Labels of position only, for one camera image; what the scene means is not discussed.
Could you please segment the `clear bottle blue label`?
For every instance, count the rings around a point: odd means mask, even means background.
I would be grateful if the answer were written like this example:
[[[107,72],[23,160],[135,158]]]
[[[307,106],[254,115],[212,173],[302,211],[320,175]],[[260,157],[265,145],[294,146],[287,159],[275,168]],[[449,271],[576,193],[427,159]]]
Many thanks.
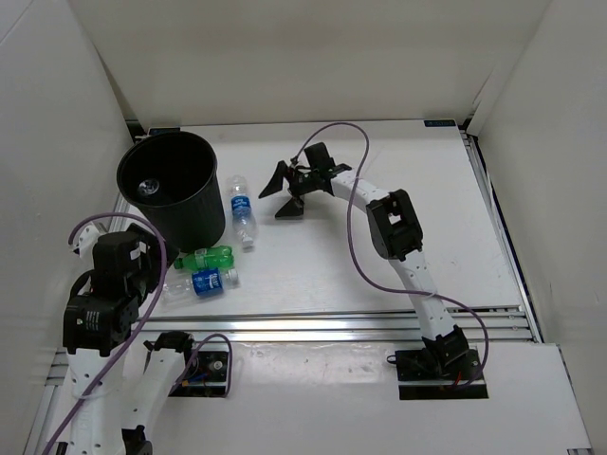
[[[163,285],[162,299],[167,304],[205,300],[220,296],[239,285],[240,276],[235,268],[199,270],[168,280]]]
[[[252,249],[257,227],[244,176],[235,175],[230,179],[229,200],[234,234],[243,249]]]

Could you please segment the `clear plastic bottle blue cap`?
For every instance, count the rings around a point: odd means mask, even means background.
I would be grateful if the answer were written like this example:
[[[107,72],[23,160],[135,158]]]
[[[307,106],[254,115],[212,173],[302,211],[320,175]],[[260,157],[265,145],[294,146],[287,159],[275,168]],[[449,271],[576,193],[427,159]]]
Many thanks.
[[[151,198],[158,195],[160,183],[155,178],[147,178],[138,183],[137,195],[141,198]]]

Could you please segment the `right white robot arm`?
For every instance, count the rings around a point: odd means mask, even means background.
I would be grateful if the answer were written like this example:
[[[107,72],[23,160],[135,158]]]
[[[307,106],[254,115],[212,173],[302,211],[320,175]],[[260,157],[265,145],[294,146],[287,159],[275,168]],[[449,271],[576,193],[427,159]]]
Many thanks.
[[[469,343],[447,307],[436,294],[423,253],[423,232],[411,198],[404,190],[386,191],[357,177],[347,164],[338,164],[324,143],[304,149],[308,164],[294,157],[281,160],[259,196],[269,197],[287,187],[290,199],[275,214],[277,219],[300,218],[304,196],[324,191],[366,214],[377,255],[400,278],[420,324],[424,348],[421,361],[436,378],[452,376],[469,353]]]

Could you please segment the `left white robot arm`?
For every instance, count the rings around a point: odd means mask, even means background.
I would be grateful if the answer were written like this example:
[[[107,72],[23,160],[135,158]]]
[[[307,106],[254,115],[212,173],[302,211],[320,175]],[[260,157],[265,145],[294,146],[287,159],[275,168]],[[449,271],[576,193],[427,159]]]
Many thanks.
[[[93,265],[72,285],[63,318],[75,399],[62,426],[68,453],[152,453],[152,430],[174,383],[197,372],[192,335],[163,332],[145,342],[146,365],[134,388],[123,386],[139,308],[158,296],[169,261],[158,238],[135,224],[94,241]]]

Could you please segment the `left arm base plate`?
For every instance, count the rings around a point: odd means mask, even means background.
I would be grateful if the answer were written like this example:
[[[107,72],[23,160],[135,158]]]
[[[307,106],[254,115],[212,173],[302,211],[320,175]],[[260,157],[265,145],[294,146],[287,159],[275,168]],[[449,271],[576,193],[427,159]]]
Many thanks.
[[[228,351],[200,351],[197,360],[171,397],[220,398],[226,395],[230,373]]]

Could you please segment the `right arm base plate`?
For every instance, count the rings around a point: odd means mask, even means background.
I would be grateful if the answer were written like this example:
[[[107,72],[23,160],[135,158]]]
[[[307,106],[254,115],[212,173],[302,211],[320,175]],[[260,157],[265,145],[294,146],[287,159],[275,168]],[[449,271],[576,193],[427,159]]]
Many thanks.
[[[477,350],[470,350],[442,373],[431,369],[422,350],[395,351],[386,360],[396,368],[401,401],[488,399],[485,378],[475,376],[481,365]]]

